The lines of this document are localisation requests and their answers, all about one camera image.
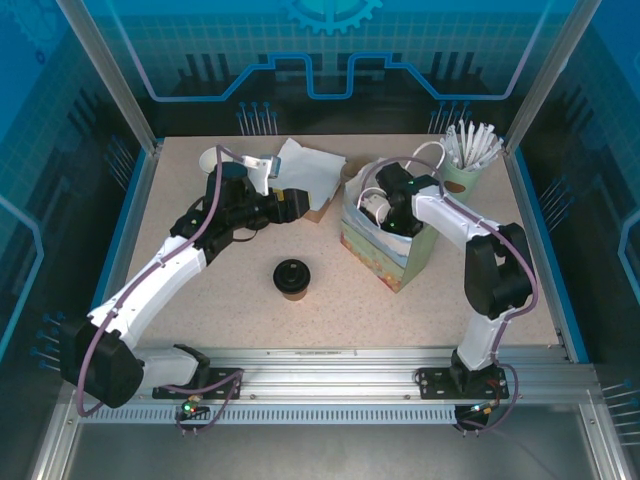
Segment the aluminium table side rail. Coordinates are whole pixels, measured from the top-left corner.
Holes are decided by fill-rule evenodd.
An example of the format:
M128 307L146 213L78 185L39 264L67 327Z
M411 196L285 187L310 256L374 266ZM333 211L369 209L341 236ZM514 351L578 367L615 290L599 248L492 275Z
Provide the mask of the aluminium table side rail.
M127 283L158 160L158 152L149 154L141 150L138 154L89 310L100 306Z
M504 160L526 231L537 277L557 336L573 363L591 362L569 298L531 175L520 148Z

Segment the stack of white napkins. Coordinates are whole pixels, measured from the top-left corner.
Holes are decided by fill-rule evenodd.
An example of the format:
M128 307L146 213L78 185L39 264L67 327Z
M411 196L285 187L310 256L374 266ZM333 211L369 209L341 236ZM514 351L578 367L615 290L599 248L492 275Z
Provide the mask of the stack of white napkins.
M321 211L330 202L340 184L340 173L346 158L309 147L301 146L289 138L281 146L278 176L269 181L273 189L295 188L307 191L310 210Z

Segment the landscape print paper gift bag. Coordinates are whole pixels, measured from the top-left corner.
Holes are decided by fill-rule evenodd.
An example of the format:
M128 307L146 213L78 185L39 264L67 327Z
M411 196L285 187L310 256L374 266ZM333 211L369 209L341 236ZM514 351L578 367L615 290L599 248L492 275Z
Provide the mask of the landscape print paper gift bag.
M438 232L424 226L414 236L388 233L358 210L357 200L365 188L381 188L371 171L378 164L361 165L359 173L345 184L340 240L392 291L399 292L426 266Z

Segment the stack of white paper cups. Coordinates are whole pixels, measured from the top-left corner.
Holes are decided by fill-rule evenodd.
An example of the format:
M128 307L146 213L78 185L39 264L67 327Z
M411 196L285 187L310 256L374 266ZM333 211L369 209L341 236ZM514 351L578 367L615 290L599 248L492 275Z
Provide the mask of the stack of white paper cups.
M218 163L218 159L222 162L233 162L234 157L222 151L218 147L212 147L204 151L199 158L199 166L205 174L210 174Z

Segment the green paper straw holder cup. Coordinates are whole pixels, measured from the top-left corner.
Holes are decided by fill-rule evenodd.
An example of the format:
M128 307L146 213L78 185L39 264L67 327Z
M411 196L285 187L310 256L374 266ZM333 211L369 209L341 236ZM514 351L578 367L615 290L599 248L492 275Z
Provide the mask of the green paper straw holder cup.
M482 175L482 171L465 171L454 166L450 160L445 159L439 168L444 180L445 189L455 199L466 204L471 193Z

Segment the black coffee cup lid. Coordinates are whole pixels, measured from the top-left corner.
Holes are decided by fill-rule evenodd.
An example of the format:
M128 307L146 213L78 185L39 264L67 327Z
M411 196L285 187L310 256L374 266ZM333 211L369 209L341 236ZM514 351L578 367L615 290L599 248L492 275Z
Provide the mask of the black coffee cup lid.
M298 259L286 259L273 271L275 287L283 294L299 294L308 288L311 273L308 266Z

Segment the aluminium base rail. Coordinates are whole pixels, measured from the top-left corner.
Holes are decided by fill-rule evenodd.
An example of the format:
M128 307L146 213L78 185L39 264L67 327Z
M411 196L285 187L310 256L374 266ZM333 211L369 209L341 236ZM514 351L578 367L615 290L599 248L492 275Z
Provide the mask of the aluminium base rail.
M166 349L141 349L138 356ZM398 403L470 404L482 400L422 400L414 374L420 368L450 367L449 348L400 349L213 349L200 350L210 368L238 368L239 400L263 403ZM508 348L500 364L510 398L522 404L582 404L598 401L600 391L590 364L571 362L563 348ZM138 397L152 397L154 388Z

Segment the aluminium frame post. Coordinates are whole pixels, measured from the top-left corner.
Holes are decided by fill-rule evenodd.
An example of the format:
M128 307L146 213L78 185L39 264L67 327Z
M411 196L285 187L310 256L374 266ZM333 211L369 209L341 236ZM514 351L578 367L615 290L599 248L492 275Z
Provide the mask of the aluminium frame post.
M113 0L55 0L142 149L158 150L156 107Z
M602 0L576 0L555 43L524 98L505 140L505 155L513 155L539 113Z

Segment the brown cardboard napkin box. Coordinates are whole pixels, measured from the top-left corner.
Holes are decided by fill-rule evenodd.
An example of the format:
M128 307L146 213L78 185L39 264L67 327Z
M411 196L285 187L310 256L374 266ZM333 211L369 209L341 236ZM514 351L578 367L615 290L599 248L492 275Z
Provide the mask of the brown cardboard napkin box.
M328 212L342 184L342 168L314 180L309 189L310 208L304 218L319 223Z

